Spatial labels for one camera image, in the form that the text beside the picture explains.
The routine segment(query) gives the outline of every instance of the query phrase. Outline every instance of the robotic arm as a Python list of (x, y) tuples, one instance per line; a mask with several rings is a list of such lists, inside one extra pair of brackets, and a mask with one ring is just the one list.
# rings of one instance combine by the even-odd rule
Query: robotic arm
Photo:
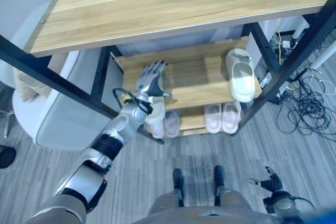
[(87, 148), (75, 166), (60, 181), (53, 198), (47, 201), (27, 224), (84, 224), (102, 196), (107, 182), (105, 174), (124, 144), (134, 139), (152, 108), (148, 97), (170, 96), (157, 81), (167, 63), (148, 65), (138, 78), (136, 92), (126, 100), (120, 114), (111, 120), (103, 133)]

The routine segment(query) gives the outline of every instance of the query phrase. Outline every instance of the white chair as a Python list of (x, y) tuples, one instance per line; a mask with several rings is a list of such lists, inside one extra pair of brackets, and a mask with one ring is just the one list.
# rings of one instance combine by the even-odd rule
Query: white chair
[[(32, 32), (30, 27), (38, 22), (36, 16), (38, 15), (29, 16), (21, 25), (12, 39), (14, 44), (23, 47)], [(60, 75), (90, 93), (99, 56), (100, 48), (70, 52)], [(13, 84), (13, 67), (3, 61), (0, 62), (0, 66), (2, 65), (6, 70), (1, 70), (1, 76), (6, 73), (7, 78), (12, 78)], [(122, 72), (110, 58), (102, 102), (114, 110), (119, 108), (112, 89), (121, 86)], [(33, 138), (34, 143), (41, 147), (65, 151), (84, 150), (110, 121), (106, 116), (56, 90), (52, 90), (47, 98), (38, 95), (26, 102), (14, 91), (12, 102), (19, 124)]]

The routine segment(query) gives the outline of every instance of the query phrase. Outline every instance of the floor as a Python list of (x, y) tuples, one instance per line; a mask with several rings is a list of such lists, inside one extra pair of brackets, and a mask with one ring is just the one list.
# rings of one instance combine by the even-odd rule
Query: floor
[[(335, 40), (336, 32), (322, 44)], [(322, 67), (325, 79), (335, 81), (336, 57)], [(1, 107), (11, 106), (10, 89), (0, 96)], [(325, 104), (336, 109), (334, 96)], [(180, 168), (185, 176), (187, 206), (212, 205), (215, 165), (226, 170), (226, 187), (240, 191), (253, 210), (266, 212), (264, 189), (248, 183), (250, 177), (266, 179), (265, 165), (282, 178), (292, 195), (310, 199), (317, 208), (336, 204), (336, 143), (318, 135), (281, 133), (275, 125), (278, 106), (268, 103), (241, 130), (231, 137), (225, 133), (177, 137), (159, 145), (138, 136), (123, 148), (107, 175), (108, 187), (87, 223), (131, 223), (146, 216), (151, 203), (172, 189), (172, 171)], [(0, 119), (3, 134), (4, 119)], [(283, 127), (291, 127), (280, 117)], [(8, 139), (0, 144), (17, 149), (14, 163), (0, 170), (0, 223), (25, 223), (53, 193), (55, 185), (79, 153), (46, 150), (35, 146), (16, 120)], [(298, 208), (311, 211), (305, 202)]]

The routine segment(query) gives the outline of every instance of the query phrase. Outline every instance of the shoe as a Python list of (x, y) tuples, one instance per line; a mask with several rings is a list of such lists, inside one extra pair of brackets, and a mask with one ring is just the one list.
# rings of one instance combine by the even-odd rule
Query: shoe
[(178, 198), (179, 207), (184, 207), (184, 178), (182, 171), (178, 168), (174, 169), (173, 171), (173, 183), (174, 183), (174, 192)]
[(154, 124), (148, 124), (153, 138), (162, 139), (164, 136), (164, 123), (163, 120)]
[(223, 103), (222, 129), (225, 133), (233, 134), (238, 129), (241, 106), (237, 101)]
[(231, 94), (239, 102), (253, 100), (256, 87), (254, 68), (250, 54), (240, 48), (230, 50), (226, 55), (226, 67), (230, 76)]
[(204, 106), (205, 127), (210, 133), (222, 128), (222, 105), (220, 103)]
[(220, 206), (221, 203), (221, 192), (224, 189), (224, 176), (224, 168), (221, 165), (217, 165), (214, 169), (215, 206)]
[(180, 133), (180, 111), (166, 111), (164, 117), (165, 134), (167, 137), (177, 137)]

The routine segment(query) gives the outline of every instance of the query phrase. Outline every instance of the robot forearm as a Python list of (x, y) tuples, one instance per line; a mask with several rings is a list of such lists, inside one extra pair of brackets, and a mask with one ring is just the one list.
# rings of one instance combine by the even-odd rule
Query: robot forearm
[(104, 175), (123, 145), (136, 137), (145, 117), (137, 104), (126, 104), (61, 180), (54, 197), (27, 224), (84, 224), (106, 188)]

